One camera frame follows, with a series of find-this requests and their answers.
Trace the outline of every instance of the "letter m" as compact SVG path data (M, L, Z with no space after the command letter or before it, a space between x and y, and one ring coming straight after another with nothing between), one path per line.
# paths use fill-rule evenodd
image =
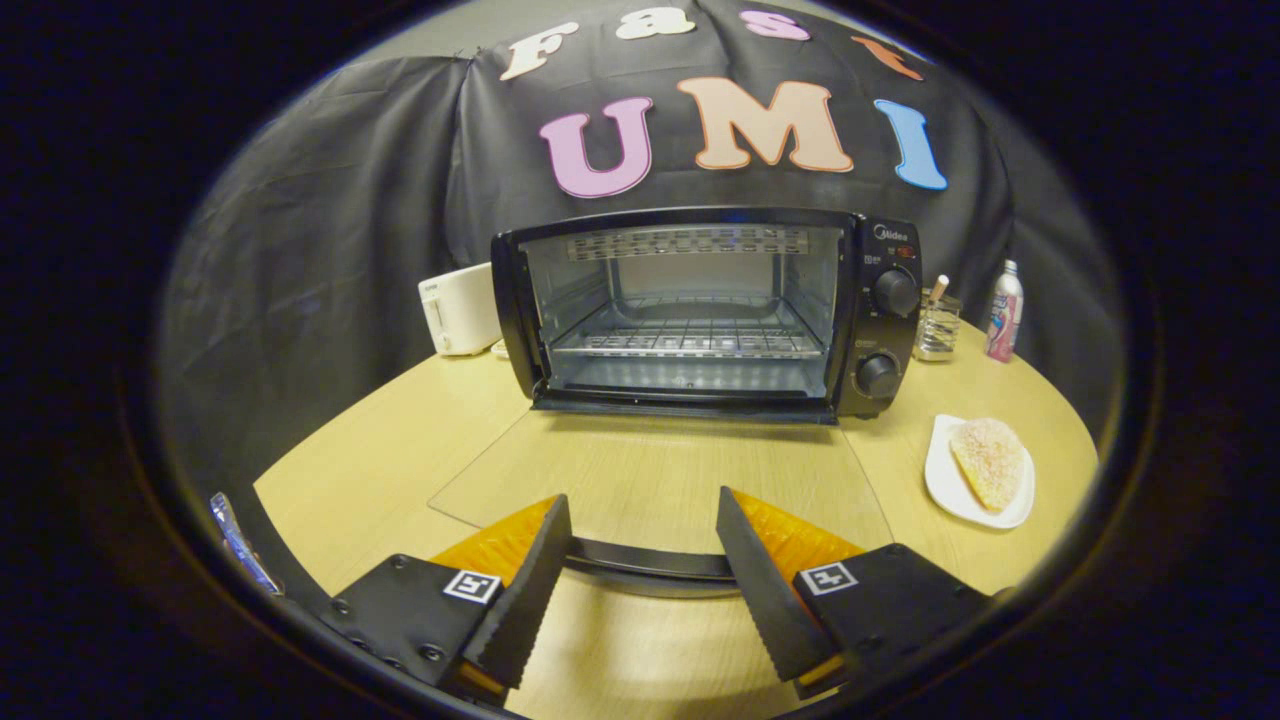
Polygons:
M831 122L827 100L831 92L820 85L786 81L773 92L768 108L760 105L728 78L699 77L676 85L694 96L703 119L705 147L695 161L699 167L726 170L745 168L751 155L737 146L737 128L751 149L768 164L782 159L787 136L795 135L791 161L806 170L845 173L854 159L840 147L836 126Z

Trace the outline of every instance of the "toaster oven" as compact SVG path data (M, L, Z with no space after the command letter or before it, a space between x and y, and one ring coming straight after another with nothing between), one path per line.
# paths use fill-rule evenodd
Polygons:
M535 409L874 418L910 361L913 225L782 208L614 213L499 233L494 295Z

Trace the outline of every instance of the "white plate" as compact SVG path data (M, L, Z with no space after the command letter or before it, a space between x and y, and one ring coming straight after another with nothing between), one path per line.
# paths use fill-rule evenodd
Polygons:
M964 423L963 418L951 415L938 415L933 420L933 439L929 441L929 455L924 460L924 484L929 488L929 495L943 510L965 520L1000 529L1021 525L1032 514L1032 503L1036 501L1036 466L1032 464L1032 454L1023 448L1023 457L1027 460L1025 475L1012 502L1004 512L992 512L974 497L973 489L960 471L960 465L951 454L951 434Z

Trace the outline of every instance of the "midea logo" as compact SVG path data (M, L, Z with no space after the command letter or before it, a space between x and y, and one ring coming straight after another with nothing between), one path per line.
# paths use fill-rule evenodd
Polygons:
M891 231L884 225L877 224L872 228L872 233L876 236L876 240L897 240L900 242L906 242L906 233Z

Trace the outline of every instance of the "blue letter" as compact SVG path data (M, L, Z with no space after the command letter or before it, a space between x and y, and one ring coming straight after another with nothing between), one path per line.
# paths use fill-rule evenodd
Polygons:
M876 109L888 115L893 135L897 136L897 149L902 151L902 163L895 168L897 177L916 187L946 190L947 178L938 172L929 138L924 135L924 115L888 100L877 100Z

